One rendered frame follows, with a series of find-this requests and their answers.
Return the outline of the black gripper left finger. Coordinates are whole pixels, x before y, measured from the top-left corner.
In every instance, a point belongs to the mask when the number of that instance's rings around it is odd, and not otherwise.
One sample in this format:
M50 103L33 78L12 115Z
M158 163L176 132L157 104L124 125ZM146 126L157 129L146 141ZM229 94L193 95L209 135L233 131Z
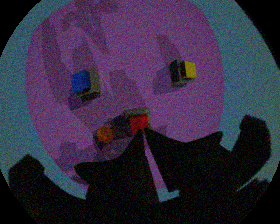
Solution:
M104 185L137 185L141 196L148 198L147 165L144 155L144 133L139 129L133 136L123 155L113 160L99 163L79 163L75 165L75 173L87 184Z

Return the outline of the red button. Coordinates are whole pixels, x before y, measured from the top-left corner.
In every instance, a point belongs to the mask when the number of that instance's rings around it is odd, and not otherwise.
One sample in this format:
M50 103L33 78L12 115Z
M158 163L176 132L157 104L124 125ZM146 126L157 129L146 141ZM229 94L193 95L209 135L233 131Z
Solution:
M143 132L145 128L152 129L151 109L148 107L125 109L124 116L128 135L135 135L139 129Z

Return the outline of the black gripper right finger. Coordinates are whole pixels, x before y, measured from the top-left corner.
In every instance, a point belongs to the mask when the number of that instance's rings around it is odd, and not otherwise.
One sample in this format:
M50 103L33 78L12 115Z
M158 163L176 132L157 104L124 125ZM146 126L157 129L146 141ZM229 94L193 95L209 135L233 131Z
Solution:
M172 190L179 189L177 184L191 167L192 161L209 152L214 145L220 145L222 131L214 131L207 137L204 136L199 140L189 141L189 143L169 139L168 136L163 136L149 128L145 128L145 136L147 136L147 144L157 168L163 176L164 184L169 193L172 193Z

